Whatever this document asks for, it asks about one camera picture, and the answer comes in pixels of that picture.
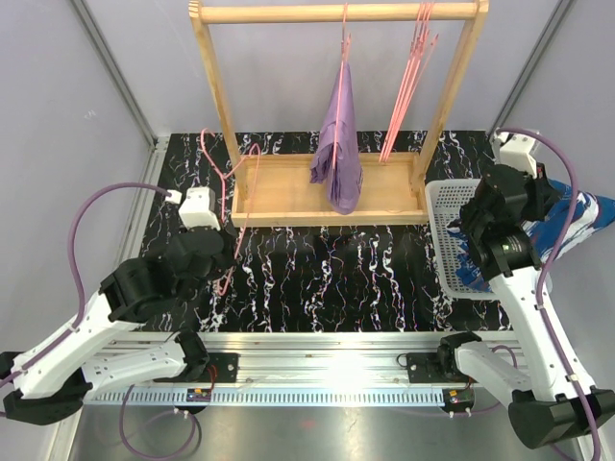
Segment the blue patterned trousers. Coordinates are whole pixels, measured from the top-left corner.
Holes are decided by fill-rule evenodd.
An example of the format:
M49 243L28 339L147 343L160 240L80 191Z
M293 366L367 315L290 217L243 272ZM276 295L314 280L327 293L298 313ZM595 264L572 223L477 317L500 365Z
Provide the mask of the blue patterned trousers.
M522 225L543 263L547 261L553 250L555 240L559 236L568 214L572 193L572 187L569 184L556 180L550 180L550 184L561 194L560 200L553 205L544 221L526 221ZM613 223L613 199L579 191L573 220L566 232L557 257L563 256L594 233ZM461 254L457 256L460 267L456 273L461 278L462 283L477 291L490 292L491 289L488 283L484 281L480 269L469 256L468 240L460 230L459 217L448 225L447 230L451 236L460 240Z

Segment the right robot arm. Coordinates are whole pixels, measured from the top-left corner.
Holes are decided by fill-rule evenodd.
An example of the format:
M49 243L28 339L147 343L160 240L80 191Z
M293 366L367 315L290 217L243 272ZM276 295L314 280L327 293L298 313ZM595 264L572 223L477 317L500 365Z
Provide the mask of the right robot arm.
M479 180L431 182L426 188L437 269L452 298L501 303L521 346L525 372L498 357L472 332L445 337L437 372L471 378L506 408L520 441L537 449L595 435L614 415L614 393L597 388L554 311L545 264L529 224L559 236L554 213L571 208L543 166L534 173L490 167Z

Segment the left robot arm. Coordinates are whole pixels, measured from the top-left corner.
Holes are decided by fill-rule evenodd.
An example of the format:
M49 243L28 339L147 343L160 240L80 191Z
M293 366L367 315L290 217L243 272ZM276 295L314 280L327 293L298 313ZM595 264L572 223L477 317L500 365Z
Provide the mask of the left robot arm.
M100 357L124 332L189 301L234 266L234 238L195 228L174 236L162 252L127 259L107 276L83 317L74 317L27 352L3 352L1 378L13 389L2 416L31 425L57 423L88 400L145 381L190 382L207 373L209 353L194 331L141 352Z

